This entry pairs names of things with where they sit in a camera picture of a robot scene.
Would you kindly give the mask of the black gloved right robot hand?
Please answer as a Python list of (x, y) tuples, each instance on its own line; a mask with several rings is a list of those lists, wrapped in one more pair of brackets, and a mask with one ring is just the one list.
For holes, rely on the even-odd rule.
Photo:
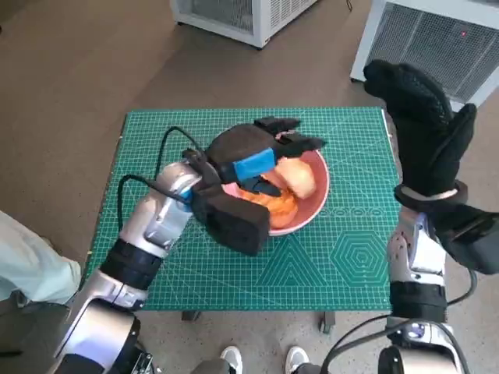
[(364, 90), (384, 101), (395, 125), (402, 185), (425, 197), (456, 189), (476, 106), (453, 112), (441, 85), (408, 64), (373, 60), (363, 74)]

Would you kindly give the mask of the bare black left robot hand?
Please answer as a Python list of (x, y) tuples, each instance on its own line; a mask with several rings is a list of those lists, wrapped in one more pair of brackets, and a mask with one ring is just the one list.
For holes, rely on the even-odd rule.
[(205, 154), (222, 183), (235, 182), (248, 192), (279, 197), (280, 189), (261, 175), (283, 157), (301, 157), (326, 144), (324, 139), (296, 132), (299, 125), (296, 118), (273, 116), (235, 125), (217, 136)]

